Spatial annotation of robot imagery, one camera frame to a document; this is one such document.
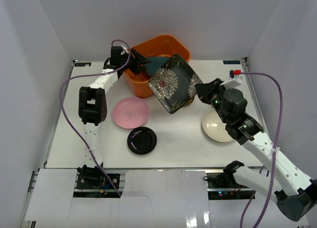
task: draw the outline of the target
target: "orange container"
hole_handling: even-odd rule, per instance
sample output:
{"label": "orange container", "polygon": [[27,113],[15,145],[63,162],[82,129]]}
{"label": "orange container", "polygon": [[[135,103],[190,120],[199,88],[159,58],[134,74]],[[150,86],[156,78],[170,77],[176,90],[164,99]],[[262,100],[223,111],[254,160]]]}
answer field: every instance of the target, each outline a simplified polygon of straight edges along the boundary
{"label": "orange container", "polygon": [[[144,57],[150,56],[167,56],[171,57],[174,54],[179,54],[187,62],[191,59],[189,50],[181,44],[175,37],[171,35],[160,35],[153,39],[147,40],[144,43],[138,44],[134,47],[138,53]],[[129,69],[125,70],[123,76],[128,83],[131,90],[139,98],[147,98],[154,93],[148,86],[150,76],[145,72],[134,75]]]}

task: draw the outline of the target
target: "white plate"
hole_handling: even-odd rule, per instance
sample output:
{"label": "white plate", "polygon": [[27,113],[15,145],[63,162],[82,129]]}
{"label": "white plate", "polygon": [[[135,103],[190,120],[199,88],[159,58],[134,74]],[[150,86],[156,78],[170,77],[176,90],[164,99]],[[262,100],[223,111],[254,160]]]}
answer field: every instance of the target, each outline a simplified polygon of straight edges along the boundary
{"label": "white plate", "polygon": [[221,121],[217,112],[212,109],[205,113],[202,120],[203,129],[207,136],[218,142],[231,142],[232,137],[229,136],[225,129],[226,124]]}

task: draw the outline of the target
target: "table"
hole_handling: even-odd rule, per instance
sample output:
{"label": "table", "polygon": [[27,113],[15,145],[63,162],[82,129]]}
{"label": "table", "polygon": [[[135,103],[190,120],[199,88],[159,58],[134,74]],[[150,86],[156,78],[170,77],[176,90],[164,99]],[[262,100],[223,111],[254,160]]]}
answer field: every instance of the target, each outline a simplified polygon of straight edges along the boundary
{"label": "table", "polygon": [[[71,76],[100,73],[102,61],[93,61],[91,66],[74,67]],[[191,60],[190,66],[204,83],[215,78],[226,80],[229,70],[243,70],[241,64],[228,65],[221,60]],[[83,124],[78,116],[78,94],[81,86],[90,85],[96,77],[85,77],[70,81],[64,106],[70,121],[84,133]],[[259,121],[260,115],[245,76],[243,85],[238,89],[248,101],[247,112]],[[112,119],[112,109],[123,98],[133,96],[133,92],[123,77],[106,94],[108,116],[103,122],[104,137],[102,154],[104,167],[108,169],[136,168],[214,168],[225,167],[234,160],[247,166],[261,166],[260,161],[237,142],[218,143],[205,135],[201,126],[203,115],[210,106],[201,103],[196,97],[194,102],[170,115],[155,96],[144,99],[150,109],[150,117],[144,124],[156,133],[158,143],[148,155],[133,154],[127,146],[131,130],[118,127]],[[67,124],[61,114],[53,138],[46,168],[77,168],[83,166],[85,146]]]}

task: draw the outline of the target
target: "wall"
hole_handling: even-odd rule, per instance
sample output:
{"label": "wall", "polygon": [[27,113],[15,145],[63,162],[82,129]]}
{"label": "wall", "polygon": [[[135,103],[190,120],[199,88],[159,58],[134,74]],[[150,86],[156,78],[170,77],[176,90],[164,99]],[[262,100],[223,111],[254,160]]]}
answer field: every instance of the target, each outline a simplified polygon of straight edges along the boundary
{"label": "wall", "polygon": [[[280,0],[249,61],[250,70],[272,74],[281,84],[284,111],[279,146],[305,173],[316,170],[316,57],[317,0]],[[253,77],[271,135],[278,117],[278,91],[274,83]],[[317,208],[309,214],[317,227]]]}
{"label": "wall", "polygon": [[279,0],[39,0],[71,59],[172,34],[194,59],[248,56]]}
{"label": "wall", "polygon": [[17,228],[71,61],[38,0],[0,0],[0,227]]}

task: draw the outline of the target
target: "flower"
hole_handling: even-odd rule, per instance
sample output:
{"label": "flower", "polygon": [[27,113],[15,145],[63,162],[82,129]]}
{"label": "flower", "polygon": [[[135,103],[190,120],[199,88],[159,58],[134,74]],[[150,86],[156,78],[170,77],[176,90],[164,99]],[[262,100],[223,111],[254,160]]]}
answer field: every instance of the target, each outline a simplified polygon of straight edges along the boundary
{"label": "flower", "polygon": [[192,78],[190,79],[189,87],[188,87],[188,94],[191,98],[195,97],[197,94],[195,84],[202,84],[203,82],[201,79],[196,75],[193,74]]}
{"label": "flower", "polygon": [[160,68],[152,76],[148,84],[158,98],[169,99],[178,87],[178,79],[172,70]]}

